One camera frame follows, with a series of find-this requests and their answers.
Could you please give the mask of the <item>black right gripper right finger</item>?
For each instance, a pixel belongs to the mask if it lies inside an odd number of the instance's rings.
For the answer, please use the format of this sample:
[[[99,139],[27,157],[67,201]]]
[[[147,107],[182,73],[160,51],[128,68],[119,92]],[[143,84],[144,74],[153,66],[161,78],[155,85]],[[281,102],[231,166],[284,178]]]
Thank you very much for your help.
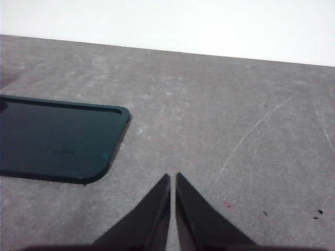
[[[256,247],[218,213],[182,173],[176,174],[176,221],[182,247]]]

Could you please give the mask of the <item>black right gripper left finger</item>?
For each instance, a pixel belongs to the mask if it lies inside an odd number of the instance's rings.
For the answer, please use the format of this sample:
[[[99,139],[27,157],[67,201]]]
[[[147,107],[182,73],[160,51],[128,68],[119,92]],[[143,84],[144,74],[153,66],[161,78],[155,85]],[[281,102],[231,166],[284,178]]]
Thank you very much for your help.
[[[138,205],[93,245],[166,246],[170,215],[171,179],[164,174]]]

